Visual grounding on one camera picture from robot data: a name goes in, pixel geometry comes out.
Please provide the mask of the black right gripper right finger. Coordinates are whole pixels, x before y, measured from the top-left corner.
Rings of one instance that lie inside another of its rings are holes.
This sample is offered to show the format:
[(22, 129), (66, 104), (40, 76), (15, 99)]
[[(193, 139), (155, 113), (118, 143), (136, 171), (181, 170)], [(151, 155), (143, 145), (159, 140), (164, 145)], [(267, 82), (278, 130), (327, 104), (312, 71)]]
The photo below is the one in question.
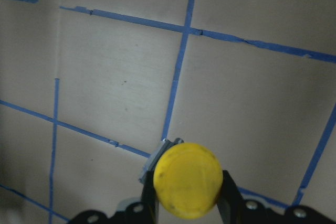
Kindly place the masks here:
[(223, 183), (216, 206), (223, 223), (335, 223), (308, 206), (290, 206), (279, 214), (261, 201), (244, 199), (227, 170), (223, 170)]

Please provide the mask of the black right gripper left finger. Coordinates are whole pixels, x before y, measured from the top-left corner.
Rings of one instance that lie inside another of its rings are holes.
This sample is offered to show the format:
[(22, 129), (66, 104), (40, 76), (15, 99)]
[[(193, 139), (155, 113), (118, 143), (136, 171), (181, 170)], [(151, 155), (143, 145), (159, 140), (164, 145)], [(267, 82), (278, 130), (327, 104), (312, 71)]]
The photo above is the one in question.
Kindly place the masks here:
[(148, 171), (144, 178), (142, 194), (139, 199), (125, 200), (122, 207), (108, 217), (97, 210), (86, 210), (68, 223), (157, 223), (158, 199), (153, 184), (154, 172)]

